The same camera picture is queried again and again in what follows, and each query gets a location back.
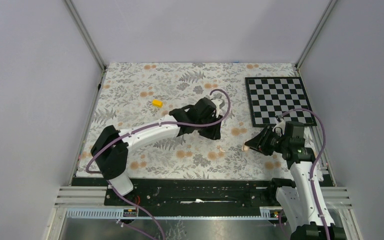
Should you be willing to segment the pink earbud charging case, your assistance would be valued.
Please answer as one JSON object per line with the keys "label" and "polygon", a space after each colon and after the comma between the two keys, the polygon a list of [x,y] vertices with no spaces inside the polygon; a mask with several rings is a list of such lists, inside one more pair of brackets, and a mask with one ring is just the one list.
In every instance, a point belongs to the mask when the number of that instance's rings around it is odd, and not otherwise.
{"label": "pink earbud charging case", "polygon": [[245,144],[243,144],[242,147],[241,147],[241,150],[242,150],[243,152],[247,152],[249,149],[250,149],[250,147],[247,146],[247,145],[245,145]]}

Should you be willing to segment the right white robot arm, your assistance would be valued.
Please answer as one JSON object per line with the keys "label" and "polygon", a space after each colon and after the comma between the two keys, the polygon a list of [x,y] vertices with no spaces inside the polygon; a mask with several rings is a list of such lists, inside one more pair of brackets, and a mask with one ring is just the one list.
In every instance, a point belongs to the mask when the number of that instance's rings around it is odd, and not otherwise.
{"label": "right white robot arm", "polygon": [[291,228],[292,240],[345,240],[345,230],[331,217],[316,175],[314,151],[305,147],[305,126],[281,121],[265,126],[244,143],[245,148],[265,156],[281,154],[293,179],[273,178],[265,197],[273,206],[281,205]]}

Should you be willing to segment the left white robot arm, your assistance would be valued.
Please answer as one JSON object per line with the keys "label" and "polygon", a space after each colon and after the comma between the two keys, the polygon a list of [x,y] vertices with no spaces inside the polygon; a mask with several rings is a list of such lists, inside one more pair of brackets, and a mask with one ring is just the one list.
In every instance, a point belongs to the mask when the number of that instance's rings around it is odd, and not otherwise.
{"label": "left white robot arm", "polygon": [[223,99],[206,96],[195,104],[171,110],[149,124],[121,130],[107,126],[90,150],[92,161],[113,188],[116,199],[128,206],[135,200],[134,186],[126,170],[129,155],[158,141],[193,132],[210,140],[219,140],[224,105]]}

